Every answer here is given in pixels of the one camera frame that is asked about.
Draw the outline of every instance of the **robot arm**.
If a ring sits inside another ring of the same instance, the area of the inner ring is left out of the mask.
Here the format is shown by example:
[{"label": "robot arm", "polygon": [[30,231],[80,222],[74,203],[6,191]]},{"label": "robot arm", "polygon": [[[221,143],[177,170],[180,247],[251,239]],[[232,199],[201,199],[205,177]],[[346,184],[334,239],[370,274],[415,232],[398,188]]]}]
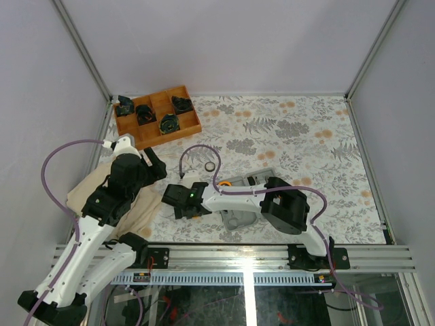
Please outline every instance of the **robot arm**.
[{"label": "robot arm", "polygon": [[[147,263],[147,241],[127,233],[120,237],[110,255],[85,274],[101,244],[130,210],[139,190],[167,175],[166,165],[151,148],[144,151],[152,163],[148,166],[128,137],[113,143],[105,141],[103,146],[112,149],[116,159],[111,165],[110,175],[88,197],[83,207],[83,217],[78,221],[79,243],[75,243],[73,236],[43,282],[34,291],[24,291],[18,299],[18,304],[30,311],[43,293],[47,293],[34,317],[49,326],[79,325],[95,296],[119,272],[130,266],[144,267]],[[50,287],[75,245],[78,247],[67,268]]]},{"label": "robot arm", "polygon": [[289,185],[277,177],[270,177],[261,185],[224,187],[226,193],[250,192],[249,195],[221,194],[213,185],[193,183],[188,189],[182,185],[168,185],[162,202],[174,207],[175,218],[192,218],[223,210],[249,211],[262,214],[280,232],[297,237],[312,257],[326,258],[326,248],[320,235],[307,223],[310,206],[307,197],[298,190],[255,194],[261,190]]}]

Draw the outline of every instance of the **white wall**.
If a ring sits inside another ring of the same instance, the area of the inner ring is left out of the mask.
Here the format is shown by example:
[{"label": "white wall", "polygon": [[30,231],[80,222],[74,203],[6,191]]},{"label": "white wall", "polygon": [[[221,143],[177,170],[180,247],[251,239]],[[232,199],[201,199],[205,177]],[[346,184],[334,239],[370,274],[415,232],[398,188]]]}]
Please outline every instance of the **white wall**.
[{"label": "white wall", "polygon": [[[96,137],[105,101],[49,1],[5,1],[0,44],[0,316],[17,326],[26,316],[18,296],[45,277],[69,225],[41,186],[42,162],[67,141]],[[49,165],[59,198],[89,162],[90,147],[78,147]]]},{"label": "white wall", "polygon": [[114,94],[344,93],[395,0],[64,0]]},{"label": "white wall", "polygon": [[435,314],[435,2],[409,1],[353,104],[394,234]]}]

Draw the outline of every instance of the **wooden box compartment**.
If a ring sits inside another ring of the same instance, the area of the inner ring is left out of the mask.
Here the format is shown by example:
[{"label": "wooden box compartment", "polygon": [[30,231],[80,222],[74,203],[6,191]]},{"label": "wooden box compartment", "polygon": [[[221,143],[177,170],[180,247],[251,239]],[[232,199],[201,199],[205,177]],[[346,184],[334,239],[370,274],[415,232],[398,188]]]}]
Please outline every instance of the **wooden box compartment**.
[{"label": "wooden box compartment", "polygon": [[157,121],[149,122],[143,125],[139,125],[137,121],[136,113],[124,117],[116,116],[116,107],[119,104],[114,105],[114,112],[116,117],[116,126],[118,128],[118,134],[131,134],[135,138],[135,147],[138,150],[146,147],[152,147],[167,143],[168,141],[174,141],[191,134],[196,134],[201,131],[201,123],[198,119],[195,109],[193,111],[178,114],[179,130],[171,132],[169,134],[162,134],[159,129],[159,123],[166,114],[175,114],[175,110],[171,101],[172,96],[178,96],[182,98],[190,98],[189,93],[185,86],[179,86],[164,90],[162,92],[153,93],[150,95],[138,97],[133,99],[135,109],[137,105],[148,105],[153,113],[156,115]]}]

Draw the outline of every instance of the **glass panel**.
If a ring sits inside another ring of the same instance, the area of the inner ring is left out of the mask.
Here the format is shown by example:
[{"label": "glass panel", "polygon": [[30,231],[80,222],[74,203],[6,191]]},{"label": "glass panel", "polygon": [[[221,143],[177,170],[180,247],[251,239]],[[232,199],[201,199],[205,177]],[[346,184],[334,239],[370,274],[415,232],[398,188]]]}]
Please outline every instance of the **glass panel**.
[{"label": "glass panel", "polygon": [[[111,286],[105,296],[105,323],[89,325],[135,326],[139,301],[123,286]],[[245,295],[237,286],[134,287],[143,306],[142,326],[246,325]]]},{"label": "glass panel", "polygon": [[[257,325],[261,326],[412,325],[396,275],[344,274],[340,278],[348,289],[377,298],[384,305],[384,310],[365,308],[344,293],[319,295],[304,293],[313,289],[310,287],[273,284],[273,277],[268,280],[270,284],[262,280],[262,286],[255,286],[255,295],[252,296],[249,292],[252,287],[247,283],[245,286],[163,285],[134,288],[143,305],[142,326],[239,326],[247,324],[249,314],[254,314]],[[374,304],[364,298],[363,301]],[[102,322],[103,310],[105,324]],[[137,298],[128,294],[125,286],[110,286],[92,304],[87,325],[135,326],[138,318]]]},{"label": "glass panel", "polygon": [[[351,291],[369,294],[385,308],[365,308],[345,293],[319,295],[303,293],[309,290],[303,287],[257,286],[257,325],[412,325],[395,275],[342,275],[340,279]],[[368,299],[363,301],[376,305]]]}]

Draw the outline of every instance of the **floral pattern surface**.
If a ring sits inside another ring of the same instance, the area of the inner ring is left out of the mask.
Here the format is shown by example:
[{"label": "floral pattern surface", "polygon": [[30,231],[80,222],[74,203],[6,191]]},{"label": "floral pattern surface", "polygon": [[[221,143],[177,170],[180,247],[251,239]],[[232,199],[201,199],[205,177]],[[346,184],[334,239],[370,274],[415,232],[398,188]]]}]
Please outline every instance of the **floral pattern surface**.
[{"label": "floral pattern surface", "polygon": [[[192,100],[203,131],[154,147],[168,171],[165,180],[152,186],[157,192],[163,194],[169,183],[179,183],[178,163],[184,149],[207,144],[222,157],[218,179],[271,167],[288,183],[313,187],[326,195],[328,208],[316,223],[337,243],[385,243],[342,97],[198,96]],[[117,137],[112,117],[106,139]],[[110,152],[103,151],[100,162],[110,159]],[[201,181],[211,182],[212,173],[204,169],[208,161],[217,163],[213,152],[193,149],[186,155],[184,168],[199,170]],[[312,217],[321,208],[321,200],[307,196]],[[296,242],[264,218],[230,232],[219,214],[176,221],[172,207],[165,204],[146,233],[148,240],[165,242]]]}]

